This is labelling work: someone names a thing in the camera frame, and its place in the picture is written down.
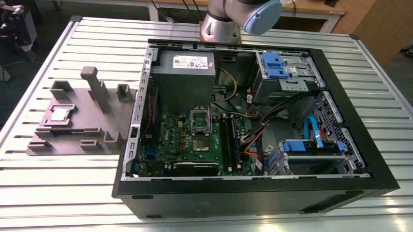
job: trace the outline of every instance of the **aluminum work table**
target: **aluminum work table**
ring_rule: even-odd
[[[323,50],[400,189],[323,214],[137,219],[110,197],[117,155],[25,154],[54,80],[86,87],[96,66],[106,88],[137,88],[148,38],[197,40],[195,24],[86,18],[70,21],[0,132],[0,230],[411,231],[413,110],[359,41],[347,35],[271,30],[245,44]]]

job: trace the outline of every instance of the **ram slot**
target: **ram slot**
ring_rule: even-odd
[[[235,117],[233,115],[228,118],[228,144],[232,155],[232,167],[240,169],[240,156],[239,156],[239,145],[237,145],[237,137],[236,137],[236,126],[235,126]]]
[[[232,144],[232,124],[231,124],[231,118],[225,118],[225,139],[227,139],[227,153],[229,156],[229,165],[232,167],[232,170],[236,168],[236,159],[233,154],[233,144]]]
[[[225,131],[225,116],[221,116],[219,118],[219,138],[220,138],[223,168],[225,171],[232,171],[231,157],[227,149],[228,144],[227,144],[227,131]]]

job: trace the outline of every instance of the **motherboard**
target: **motherboard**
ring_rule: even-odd
[[[235,115],[162,114],[157,147],[141,148],[144,160],[134,169],[152,177],[252,175],[237,145],[244,134],[244,119]]]

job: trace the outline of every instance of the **processor chip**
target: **processor chip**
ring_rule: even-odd
[[[208,136],[192,136],[192,149],[193,151],[208,151]]]
[[[50,121],[60,122],[65,121],[69,115],[69,109],[54,109],[50,117]]]

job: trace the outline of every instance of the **wooden cabinet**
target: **wooden cabinet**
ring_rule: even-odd
[[[413,39],[413,0],[339,0],[347,10],[332,33],[356,34],[383,66]]]

